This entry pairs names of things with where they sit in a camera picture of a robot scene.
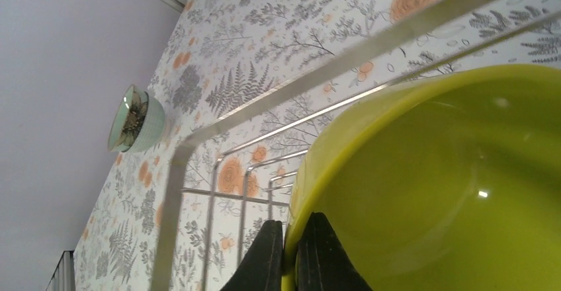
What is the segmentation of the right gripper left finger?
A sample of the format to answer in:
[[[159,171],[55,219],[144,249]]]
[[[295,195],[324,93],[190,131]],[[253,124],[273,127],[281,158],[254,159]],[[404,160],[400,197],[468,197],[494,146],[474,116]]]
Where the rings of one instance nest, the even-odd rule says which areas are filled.
[[[222,291],[279,291],[282,277],[282,223],[267,220]]]

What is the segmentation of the yellow bowl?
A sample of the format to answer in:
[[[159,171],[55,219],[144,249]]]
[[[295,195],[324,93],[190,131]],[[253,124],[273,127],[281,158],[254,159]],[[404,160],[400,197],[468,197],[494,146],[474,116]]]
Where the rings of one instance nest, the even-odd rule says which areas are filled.
[[[283,290],[324,214],[373,290],[560,289],[560,70],[401,83],[336,117],[296,175]]]

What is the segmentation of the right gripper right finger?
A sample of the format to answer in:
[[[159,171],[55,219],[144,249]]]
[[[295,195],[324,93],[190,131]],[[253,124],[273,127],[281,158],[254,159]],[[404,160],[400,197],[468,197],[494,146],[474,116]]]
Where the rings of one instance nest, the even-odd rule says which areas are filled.
[[[298,290],[370,290],[325,214],[314,212],[298,242]]]

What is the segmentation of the celadon green bowl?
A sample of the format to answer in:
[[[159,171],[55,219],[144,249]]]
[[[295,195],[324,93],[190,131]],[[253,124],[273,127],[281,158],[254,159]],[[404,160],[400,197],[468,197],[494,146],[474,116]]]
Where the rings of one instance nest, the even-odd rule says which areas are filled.
[[[120,100],[107,149],[121,153],[146,151],[162,139],[166,125],[161,103],[147,91],[131,85]]]

